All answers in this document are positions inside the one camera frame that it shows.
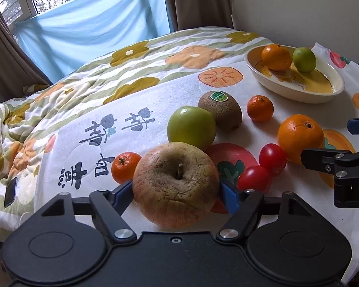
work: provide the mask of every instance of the bowl rim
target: bowl rim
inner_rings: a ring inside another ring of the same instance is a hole
[[[248,57],[248,55],[249,55],[249,53],[250,53],[251,51],[253,51],[254,49],[257,49],[257,48],[259,48],[259,47],[265,47],[265,46],[267,46],[267,45],[260,45],[260,46],[253,47],[252,49],[250,49],[249,51],[247,51],[247,52],[243,55],[243,57],[244,57],[244,59],[245,59],[245,61],[246,61],[246,64],[247,64],[247,66],[251,69],[251,71],[252,71],[252,72],[255,72],[256,74],[258,74],[259,76],[261,76],[263,79],[265,79],[265,80],[267,80],[267,81],[270,81],[271,83],[274,83],[274,84],[276,84],[276,85],[279,85],[279,86],[281,86],[281,87],[283,87],[283,88],[292,89],[293,91],[296,91],[296,92],[299,92],[299,93],[305,93],[305,94],[309,94],[309,95],[313,95],[313,96],[336,96],[336,95],[338,95],[338,94],[340,94],[341,92],[344,91],[345,86],[346,86],[346,83],[345,83],[343,77],[341,76],[341,74],[340,74],[332,65],[330,65],[327,61],[325,61],[324,59],[322,59],[322,58],[320,58],[320,57],[317,57],[317,56],[315,56],[317,60],[321,60],[323,63],[327,64],[327,65],[336,73],[336,75],[337,75],[337,77],[338,77],[338,79],[339,79],[339,82],[342,84],[341,88],[340,88],[338,91],[332,92],[332,93],[314,93],[314,92],[308,92],[308,91],[299,91],[299,90],[297,90],[297,89],[295,89],[295,88],[288,87],[288,86],[284,86],[284,85],[280,84],[279,82],[275,82],[275,81],[270,80],[270,78],[268,78],[267,76],[263,75],[263,74],[260,73],[256,68],[254,68],[254,66],[253,66],[253,65],[248,61],[248,59],[247,59],[247,57]],[[288,45],[282,45],[282,46],[288,47],[288,48],[290,48],[290,49],[297,49],[297,47],[293,47],[293,46],[288,46]]]

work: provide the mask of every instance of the bowl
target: bowl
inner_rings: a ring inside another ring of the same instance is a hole
[[[317,66],[310,73],[299,72],[294,64],[284,72],[269,70],[262,63],[265,46],[258,46],[245,54],[245,61],[260,84],[285,98],[320,104],[328,102],[345,89],[342,76],[330,64],[317,58]],[[291,56],[295,47],[284,46]]]

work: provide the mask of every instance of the kiwi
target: kiwi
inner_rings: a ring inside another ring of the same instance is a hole
[[[210,91],[198,102],[198,107],[209,111],[224,132],[230,132],[242,124],[242,111],[236,100],[228,93]]]

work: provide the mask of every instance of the chinese character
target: chinese character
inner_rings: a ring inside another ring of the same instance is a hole
[[[104,143],[106,144],[106,140],[107,140],[107,136],[106,136],[106,128],[111,128],[113,127],[114,122],[117,121],[117,119],[113,118],[112,114],[108,114],[107,116],[104,116],[101,119],[100,124],[96,123],[95,121],[92,121],[92,125],[91,127],[88,127],[85,132],[88,132],[90,130],[93,130],[90,133],[90,136],[93,136],[91,138],[88,139],[84,139],[80,141],[80,144],[82,144],[83,142],[87,142],[89,140],[89,146],[99,146],[102,142],[102,136],[105,136],[105,141]],[[100,126],[102,126],[102,129],[104,130],[104,133],[101,134],[100,130],[97,130],[97,128],[99,128]]]
[[[97,166],[95,167],[95,177],[109,174],[106,163],[112,163],[114,161],[114,158],[104,158],[101,153],[100,155],[101,159],[98,160],[96,163]]]
[[[148,128],[148,123],[153,123],[155,121],[155,119],[147,119],[148,117],[150,117],[150,113],[152,113],[153,111],[150,111],[148,108],[143,108],[140,111],[138,111],[138,115],[133,114],[133,113],[129,113],[131,115],[131,117],[128,117],[127,119],[125,119],[126,121],[130,121],[130,126],[125,126],[122,129],[126,129],[131,127],[131,130],[138,130],[139,132],[143,129],[143,123],[141,122],[140,119],[137,119],[138,117],[140,117],[142,119],[142,121],[145,124],[145,129]]]
[[[65,169],[61,170],[61,176],[58,178],[58,185],[63,189],[65,187],[65,182],[71,182],[70,185],[73,185],[73,180],[75,181],[75,188],[78,190],[81,186],[81,178],[86,175],[87,170],[81,170],[82,163],[78,162],[75,165],[75,168],[71,167],[71,171],[65,171]]]

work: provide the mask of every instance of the curtain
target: curtain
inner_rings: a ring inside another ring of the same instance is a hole
[[[56,82],[97,57],[170,29],[165,0],[72,0],[16,23],[13,33]]]
[[[52,84],[19,48],[0,12],[0,94],[23,97],[23,87],[37,83]]]
[[[205,26],[232,28],[229,0],[166,0],[175,30]]]

